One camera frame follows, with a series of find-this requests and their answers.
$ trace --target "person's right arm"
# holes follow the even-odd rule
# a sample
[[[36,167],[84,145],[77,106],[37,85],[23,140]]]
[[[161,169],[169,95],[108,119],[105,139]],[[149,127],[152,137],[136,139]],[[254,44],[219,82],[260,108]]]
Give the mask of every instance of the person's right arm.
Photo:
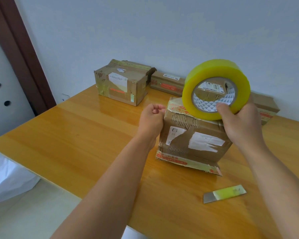
[[[226,104],[216,107],[228,137],[250,165],[281,235],[299,239],[299,179],[266,146],[257,107],[251,99],[237,115]]]

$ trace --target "floor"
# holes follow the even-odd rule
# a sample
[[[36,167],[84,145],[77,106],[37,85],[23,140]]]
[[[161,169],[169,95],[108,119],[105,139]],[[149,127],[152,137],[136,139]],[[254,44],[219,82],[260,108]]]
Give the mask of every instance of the floor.
[[[48,239],[80,202],[41,179],[30,191],[0,202],[0,239]],[[146,239],[126,227],[123,239]]]

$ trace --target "roll of tape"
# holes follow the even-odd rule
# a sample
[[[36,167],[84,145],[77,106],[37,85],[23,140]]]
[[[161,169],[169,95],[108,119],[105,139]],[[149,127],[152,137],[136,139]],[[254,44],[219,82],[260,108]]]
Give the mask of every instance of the roll of tape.
[[[195,89],[213,78],[223,78],[232,86],[227,95],[216,101],[200,100]],[[248,101],[250,85],[247,77],[239,67],[230,60],[208,60],[189,72],[185,80],[182,100],[184,107],[192,115],[203,120],[220,120],[221,116],[215,106],[218,102],[227,103],[232,113],[238,112]]]

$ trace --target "white patterned inner core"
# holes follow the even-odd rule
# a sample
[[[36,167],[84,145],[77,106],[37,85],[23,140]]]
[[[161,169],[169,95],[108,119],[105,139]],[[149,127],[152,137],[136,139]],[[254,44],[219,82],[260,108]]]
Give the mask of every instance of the white patterned inner core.
[[[218,102],[223,102],[226,103],[227,105],[230,105],[231,102],[234,100],[235,97],[235,88],[233,88],[230,84],[228,84],[228,88],[227,88],[227,95],[223,98],[220,98],[219,100],[216,101],[204,101],[201,100],[200,98],[198,98],[198,96],[196,96],[196,94],[194,93],[194,103],[195,105],[205,111],[205,112],[216,112],[216,104]]]

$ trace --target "forearm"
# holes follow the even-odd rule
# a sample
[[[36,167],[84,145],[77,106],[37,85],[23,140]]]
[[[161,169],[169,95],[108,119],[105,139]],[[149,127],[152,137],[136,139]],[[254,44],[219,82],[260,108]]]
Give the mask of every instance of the forearm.
[[[134,137],[52,238],[121,238],[150,150]]]
[[[267,147],[244,155],[283,238],[299,238],[299,179]]]

